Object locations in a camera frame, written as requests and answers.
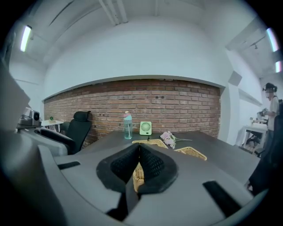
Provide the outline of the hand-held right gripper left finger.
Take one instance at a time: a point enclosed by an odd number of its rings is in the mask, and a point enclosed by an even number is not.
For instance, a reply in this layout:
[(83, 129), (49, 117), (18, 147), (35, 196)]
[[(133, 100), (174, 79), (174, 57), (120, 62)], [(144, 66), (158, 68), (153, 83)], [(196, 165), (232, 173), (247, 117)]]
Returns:
[(107, 189), (96, 174), (99, 162), (134, 148), (126, 144), (92, 153), (53, 157), (38, 146), (38, 211), (53, 226), (138, 226), (138, 212), (118, 220), (121, 193)]

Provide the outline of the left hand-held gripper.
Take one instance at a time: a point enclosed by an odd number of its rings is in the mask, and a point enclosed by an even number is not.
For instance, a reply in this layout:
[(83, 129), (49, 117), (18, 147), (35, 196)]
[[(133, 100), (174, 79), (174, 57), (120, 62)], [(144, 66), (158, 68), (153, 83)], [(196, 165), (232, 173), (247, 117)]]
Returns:
[(26, 107), (16, 129), (37, 128), (34, 131), (36, 141), (40, 145), (48, 147), (52, 155), (70, 155), (73, 153), (74, 141), (71, 138), (50, 129), (40, 128), (41, 126), (40, 113)]

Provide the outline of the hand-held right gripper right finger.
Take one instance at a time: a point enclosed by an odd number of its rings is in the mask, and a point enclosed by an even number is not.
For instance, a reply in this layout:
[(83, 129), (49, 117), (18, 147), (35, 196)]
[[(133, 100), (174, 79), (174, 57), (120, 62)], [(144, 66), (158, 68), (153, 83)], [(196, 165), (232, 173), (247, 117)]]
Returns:
[(162, 193), (142, 195), (124, 220), (131, 226), (208, 226), (225, 219), (225, 215), (204, 188), (216, 181), (241, 207), (252, 200), (243, 184), (200, 158), (153, 145), (171, 157), (178, 166), (178, 177)]

